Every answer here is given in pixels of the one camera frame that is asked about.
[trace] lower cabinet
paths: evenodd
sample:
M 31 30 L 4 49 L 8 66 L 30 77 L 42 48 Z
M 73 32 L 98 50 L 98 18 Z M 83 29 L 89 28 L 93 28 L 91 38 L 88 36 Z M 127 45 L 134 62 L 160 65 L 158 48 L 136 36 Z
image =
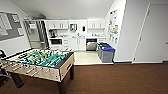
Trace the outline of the lower cabinet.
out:
M 71 39 L 71 49 L 72 51 L 86 51 L 86 39 Z
M 71 42 L 70 42 L 70 38 L 64 38 L 63 42 L 62 42 L 62 46 L 63 46 L 63 50 L 67 50 L 69 51 L 71 49 Z

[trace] foosball table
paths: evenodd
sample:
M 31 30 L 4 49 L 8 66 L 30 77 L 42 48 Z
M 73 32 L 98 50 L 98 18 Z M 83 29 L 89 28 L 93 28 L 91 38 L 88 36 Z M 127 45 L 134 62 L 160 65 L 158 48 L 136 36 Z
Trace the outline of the foosball table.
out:
M 10 72 L 16 87 L 24 84 L 19 74 L 56 81 L 60 94 L 65 94 L 63 79 L 70 70 L 74 79 L 74 52 L 28 49 L 1 60 L 1 69 Z

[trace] door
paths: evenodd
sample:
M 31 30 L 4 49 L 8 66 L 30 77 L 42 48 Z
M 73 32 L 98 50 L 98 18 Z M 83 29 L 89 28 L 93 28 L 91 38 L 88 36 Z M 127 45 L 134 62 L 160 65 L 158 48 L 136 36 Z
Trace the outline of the door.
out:
M 38 32 L 38 26 L 36 24 L 36 21 L 26 21 L 26 27 L 27 27 L 27 35 L 29 37 L 29 41 L 40 41 L 39 32 Z
M 160 63 L 168 47 L 168 5 L 150 4 L 133 63 Z

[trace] coffee maker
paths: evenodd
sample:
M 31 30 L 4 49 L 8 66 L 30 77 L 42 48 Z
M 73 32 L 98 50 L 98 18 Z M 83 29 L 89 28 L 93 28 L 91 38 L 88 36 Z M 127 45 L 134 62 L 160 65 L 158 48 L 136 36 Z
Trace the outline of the coffee maker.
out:
M 51 34 L 51 38 L 55 38 L 56 37 L 54 30 L 50 29 L 49 32 Z

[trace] paper on wall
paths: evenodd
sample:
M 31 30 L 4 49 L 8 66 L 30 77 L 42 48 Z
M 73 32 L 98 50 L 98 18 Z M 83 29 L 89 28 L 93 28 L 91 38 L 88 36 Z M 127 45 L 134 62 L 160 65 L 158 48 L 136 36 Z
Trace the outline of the paper on wall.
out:
M 36 29 L 36 24 L 29 24 L 30 29 Z
M 17 29 L 18 29 L 19 35 L 24 35 L 24 33 L 23 33 L 23 28 L 17 28 Z
M 12 15 L 14 22 L 19 22 L 19 17 L 18 15 Z
M 6 15 L 6 13 L 0 13 L 0 17 L 1 17 L 1 21 L 3 22 L 5 28 L 8 29 L 12 29 L 11 24 L 9 22 L 9 19 Z
M 0 36 L 5 36 L 5 35 L 8 35 L 8 32 L 6 31 L 6 29 L 0 28 Z

